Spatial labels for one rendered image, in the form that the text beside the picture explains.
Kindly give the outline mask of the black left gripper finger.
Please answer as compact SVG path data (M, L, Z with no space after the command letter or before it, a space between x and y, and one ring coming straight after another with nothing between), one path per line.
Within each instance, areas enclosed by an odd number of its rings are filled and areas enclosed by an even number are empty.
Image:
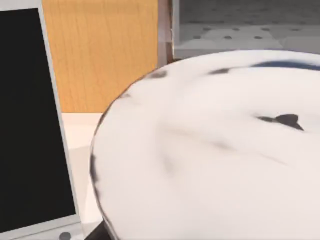
M104 219L84 240L118 240L112 224Z

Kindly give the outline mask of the white round clock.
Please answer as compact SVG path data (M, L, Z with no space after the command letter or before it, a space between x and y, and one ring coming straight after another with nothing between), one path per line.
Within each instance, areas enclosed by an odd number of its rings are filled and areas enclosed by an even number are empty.
M320 53L147 73L101 115L90 176L107 240L320 240Z

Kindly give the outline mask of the white phone with black screen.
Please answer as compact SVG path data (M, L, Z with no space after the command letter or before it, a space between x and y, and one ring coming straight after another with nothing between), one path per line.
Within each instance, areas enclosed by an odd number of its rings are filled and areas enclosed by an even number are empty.
M42 0L0 0L0 240L85 240Z

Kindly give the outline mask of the pale wooden drawer front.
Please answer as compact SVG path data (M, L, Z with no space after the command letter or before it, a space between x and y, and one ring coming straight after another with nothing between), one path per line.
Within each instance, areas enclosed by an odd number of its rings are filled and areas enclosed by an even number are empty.
M98 113L158 61L158 0L42 0L61 109Z

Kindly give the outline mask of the drawer with grey pierced inside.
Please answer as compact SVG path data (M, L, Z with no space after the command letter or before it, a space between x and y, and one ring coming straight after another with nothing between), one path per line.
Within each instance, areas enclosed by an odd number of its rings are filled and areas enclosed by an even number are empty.
M157 64L231 50L320 53L320 0L158 0Z

